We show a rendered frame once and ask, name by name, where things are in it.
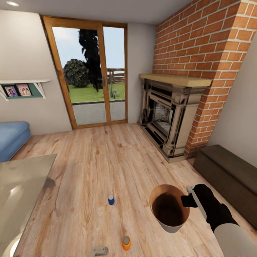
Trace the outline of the trash can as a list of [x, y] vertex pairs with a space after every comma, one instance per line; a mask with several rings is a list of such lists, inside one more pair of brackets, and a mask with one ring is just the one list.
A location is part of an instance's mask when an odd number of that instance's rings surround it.
[[188, 220], [190, 207], [183, 206], [182, 195], [179, 188], [169, 184], [156, 186], [150, 194], [152, 214], [166, 232], [177, 232]]

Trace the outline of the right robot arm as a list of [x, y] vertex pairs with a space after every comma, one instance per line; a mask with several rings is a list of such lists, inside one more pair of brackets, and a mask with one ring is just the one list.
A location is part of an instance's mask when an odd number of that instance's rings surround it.
[[187, 186], [182, 195], [184, 207], [199, 207], [220, 245], [224, 257], [257, 257], [257, 246], [232, 218], [225, 204], [221, 204], [205, 184]]

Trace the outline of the can of soda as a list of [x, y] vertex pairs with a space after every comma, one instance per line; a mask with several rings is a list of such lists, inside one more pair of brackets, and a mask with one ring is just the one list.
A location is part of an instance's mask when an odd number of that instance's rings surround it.
[[124, 236], [122, 240], [122, 246], [125, 251], [128, 251], [130, 249], [130, 238], [128, 236]]
[[113, 204], [114, 204], [115, 200], [114, 200], [114, 195], [113, 195], [113, 194], [110, 194], [110, 195], [108, 196], [108, 201], [109, 201], [109, 204], [110, 204], [110, 205], [113, 205]]

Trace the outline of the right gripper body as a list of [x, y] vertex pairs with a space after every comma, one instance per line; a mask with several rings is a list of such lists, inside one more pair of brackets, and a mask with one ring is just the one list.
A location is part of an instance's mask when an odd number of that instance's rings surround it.
[[194, 208], [198, 207], [198, 205], [194, 204], [194, 202], [191, 200], [191, 194], [182, 195], [181, 200], [184, 207], [194, 207]]

